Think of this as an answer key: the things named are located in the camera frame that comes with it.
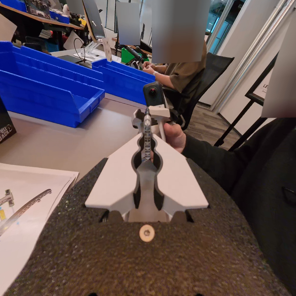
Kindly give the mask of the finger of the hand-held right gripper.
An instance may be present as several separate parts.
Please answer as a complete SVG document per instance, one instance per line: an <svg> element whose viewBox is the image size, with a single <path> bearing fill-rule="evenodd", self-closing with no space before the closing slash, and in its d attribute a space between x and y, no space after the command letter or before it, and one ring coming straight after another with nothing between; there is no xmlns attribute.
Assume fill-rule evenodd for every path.
<svg viewBox="0 0 296 296"><path fill-rule="evenodd" d="M170 110L160 106L149 106L149 113L151 117L170 117Z"/></svg>
<svg viewBox="0 0 296 296"><path fill-rule="evenodd" d="M132 116L132 126L138 129L139 134L144 132L144 117L145 113L141 109L137 109Z"/></svg>

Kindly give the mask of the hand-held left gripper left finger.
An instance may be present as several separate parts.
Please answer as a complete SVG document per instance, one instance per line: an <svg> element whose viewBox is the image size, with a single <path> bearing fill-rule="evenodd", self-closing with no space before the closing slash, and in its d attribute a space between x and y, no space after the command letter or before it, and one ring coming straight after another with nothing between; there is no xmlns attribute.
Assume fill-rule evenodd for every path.
<svg viewBox="0 0 296 296"><path fill-rule="evenodd" d="M94 184L85 206L118 211L125 222L141 197L138 167L142 163L143 134L138 134L111 154Z"/></svg>

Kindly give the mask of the grey angled toy beam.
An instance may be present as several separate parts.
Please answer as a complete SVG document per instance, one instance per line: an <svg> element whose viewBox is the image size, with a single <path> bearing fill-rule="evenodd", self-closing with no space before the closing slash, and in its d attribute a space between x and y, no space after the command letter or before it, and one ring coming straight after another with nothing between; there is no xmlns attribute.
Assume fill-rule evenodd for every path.
<svg viewBox="0 0 296 296"><path fill-rule="evenodd" d="M144 148L142 150L142 162L151 159L151 116L144 117Z"/></svg>

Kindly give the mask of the grey desk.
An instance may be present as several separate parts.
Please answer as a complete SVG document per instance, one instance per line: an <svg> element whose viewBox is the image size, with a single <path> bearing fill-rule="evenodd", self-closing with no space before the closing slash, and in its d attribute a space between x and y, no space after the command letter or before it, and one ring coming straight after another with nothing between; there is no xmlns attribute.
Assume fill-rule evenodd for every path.
<svg viewBox="0 0 296 296"><path fill-rule="evenodd" d="M1 162L80 176L4 295L194 295L185 253L185 230L192 224L152 223L155 237L143 242L143 224L101 222L105 210L84 205L102 159L136 134L133 111L103 99L78 128L11 113L17 134L1 144Z"/></svg>

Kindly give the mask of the person's right hand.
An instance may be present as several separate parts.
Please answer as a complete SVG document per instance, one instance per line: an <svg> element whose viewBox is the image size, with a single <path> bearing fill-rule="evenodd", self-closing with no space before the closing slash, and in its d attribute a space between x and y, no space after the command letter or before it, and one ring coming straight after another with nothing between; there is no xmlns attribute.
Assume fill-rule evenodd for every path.
<svg viewBox="0 0 296 296"><path fill-rule="evenodd" d="M164 133L166 142L177 152L182 153L186 146L186 135L179 124L165 123Z"/></svg>

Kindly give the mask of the green plastic holder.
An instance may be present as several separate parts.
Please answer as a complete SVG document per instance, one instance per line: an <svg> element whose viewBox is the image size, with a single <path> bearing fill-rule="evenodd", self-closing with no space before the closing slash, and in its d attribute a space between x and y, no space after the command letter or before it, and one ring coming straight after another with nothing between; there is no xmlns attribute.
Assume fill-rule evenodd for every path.
<svg viewBox="0 0 296 296"><path fill-rule="evenodd" d="M135 69L143 69L143 57L130 46L121 49L121 63Z"/></svg>

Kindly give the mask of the hanging paper tag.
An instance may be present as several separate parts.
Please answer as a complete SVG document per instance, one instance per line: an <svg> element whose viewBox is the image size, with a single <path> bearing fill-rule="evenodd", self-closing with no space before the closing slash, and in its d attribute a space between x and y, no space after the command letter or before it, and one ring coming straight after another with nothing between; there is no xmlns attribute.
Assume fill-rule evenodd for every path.
<svg viewBox="0 0 296 296"><path fill-rule="evenodd" d="M104 48L104 53L107 61L112 62L112 52L107 38L102 38L102 45Z"/></svg>

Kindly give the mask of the white laptop stand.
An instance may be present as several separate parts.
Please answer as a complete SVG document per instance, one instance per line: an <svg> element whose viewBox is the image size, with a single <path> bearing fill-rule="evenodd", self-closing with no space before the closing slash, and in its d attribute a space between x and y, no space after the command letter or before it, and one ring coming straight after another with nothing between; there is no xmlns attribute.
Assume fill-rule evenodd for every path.
<svg viewBox="0 0 296 296"><path fill-rule="evenodd" d="M74 54L74 56L89 62L95 62L105 59L105 52L97 49L99 45L103 45L102 39L98 39L97 42L92 41L89 45L84 47L84 49L81 49L80 52Z"/></svg>

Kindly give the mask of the person in black sweatshirt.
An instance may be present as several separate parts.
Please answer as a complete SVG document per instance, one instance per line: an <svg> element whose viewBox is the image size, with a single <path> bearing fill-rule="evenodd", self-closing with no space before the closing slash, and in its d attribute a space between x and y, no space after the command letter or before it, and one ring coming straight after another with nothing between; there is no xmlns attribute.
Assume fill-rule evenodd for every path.
<svg viewBox="0 0 296 296"><path fill-rule="evenodd" d="M295 118L275 119L234 151L245 169L231 194L291 295L296 280L295 125Z"/></svg>

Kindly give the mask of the black tablet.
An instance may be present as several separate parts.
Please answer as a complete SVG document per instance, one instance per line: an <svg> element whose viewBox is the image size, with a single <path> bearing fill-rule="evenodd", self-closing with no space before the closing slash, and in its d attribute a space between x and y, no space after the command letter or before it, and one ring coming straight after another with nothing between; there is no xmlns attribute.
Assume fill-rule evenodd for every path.
<svg viewBox="0 0 296 296"><path fill-rule="evenodd" d="M64 60L64 61L74 63L74 64L78 64L78 63L82 62L82 60L80 58L77 58L77 57L72 56L72 55L59 56L58 58L61 59L61 60Z"/></svg>

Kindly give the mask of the framed sign on black easel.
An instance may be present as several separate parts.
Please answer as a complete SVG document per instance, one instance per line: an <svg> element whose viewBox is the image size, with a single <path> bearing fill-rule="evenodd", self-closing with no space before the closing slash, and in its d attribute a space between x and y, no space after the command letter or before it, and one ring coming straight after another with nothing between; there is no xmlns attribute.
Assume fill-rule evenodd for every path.
<svg viewBox="0 0 296 296"><path fill-rule="evenodd" d="M248 98L250 101L248 104L243 108L243 110L239 113L239 115L235 118L233 123L227 128L227 130L224 132L224 134L216 141L214 146L219 147L224 143L224 139L226 136L230 133L231 130L234 129L235 125L242 119L242 117L245 115L245 113L250 109L250 107L256 103L260 106L264 105L263 95L255 94L255 91L258 89L260 84L263 82L263 80L271 73L272 69L275 66L276 59L278 57L277 53L275 57L270 61L268 66L264 69L264 71L261 73L261 75L258 77L258 79L255 81L255 83L251 86L251 88L247 91L245 94L245 97ZM266 117L259 117L255 123L231 146L229 151L234 151L238 147L240 147L265 121L267 120Z"/></svg>

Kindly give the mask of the black printed toy box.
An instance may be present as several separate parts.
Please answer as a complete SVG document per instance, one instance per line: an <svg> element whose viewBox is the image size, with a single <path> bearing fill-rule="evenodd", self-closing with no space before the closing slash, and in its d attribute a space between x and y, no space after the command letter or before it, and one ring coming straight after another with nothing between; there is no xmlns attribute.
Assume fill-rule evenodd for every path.
<svg viewBox="0 0 296 296"><path fill-rule="evenodd" d="M0 98L0 143L3 143L16 133L16 128L14 127L8 111Z"/></svg>

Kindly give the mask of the small blue bin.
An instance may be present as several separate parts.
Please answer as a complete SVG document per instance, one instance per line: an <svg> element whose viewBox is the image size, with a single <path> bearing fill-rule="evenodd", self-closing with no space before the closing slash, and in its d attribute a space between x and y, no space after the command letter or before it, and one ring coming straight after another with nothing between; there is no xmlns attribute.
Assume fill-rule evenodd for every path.
<svg viewBox="0 0 296 296"><path fill-rule="evenodd" d="M26 4L22 0L1 0L3 5L16 9L21 12L27 12Z"/></svg>
<svg viewBox="0 0 296 296"><path fill-rule="evenodd" d="M64 23L64 24L69 24L70 23L70 18L69 16L65 15L59 10L50 10L50 17L53 20L56 20L58 22Z"/></svg>

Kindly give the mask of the wooden background table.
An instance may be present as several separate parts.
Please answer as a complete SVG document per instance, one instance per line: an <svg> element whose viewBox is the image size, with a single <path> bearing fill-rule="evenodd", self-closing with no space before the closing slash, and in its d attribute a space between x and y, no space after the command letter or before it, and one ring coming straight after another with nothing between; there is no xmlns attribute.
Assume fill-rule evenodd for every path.
<svg viewBox="0 0 296 296"><path fill-rule="evenodd" d="M14 43L18 40L24 43L27 36L39 38L43 29L52 32L52 40L60 50L64 50L63 35L70 34L71 31L77 33L79 37L84 35L82 27L23 12L1 1L1 41Z"/></svg>

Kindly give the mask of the dark toy box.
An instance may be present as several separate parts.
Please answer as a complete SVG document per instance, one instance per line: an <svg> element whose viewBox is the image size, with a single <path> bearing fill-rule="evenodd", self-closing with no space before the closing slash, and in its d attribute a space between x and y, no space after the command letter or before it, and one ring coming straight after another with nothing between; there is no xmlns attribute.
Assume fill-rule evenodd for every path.
<svg viewBox="0 0 296 296"><path fill-rule="evenodd" d="M25 0L27 13L50 20L50 2L48 0Z"/></svg>

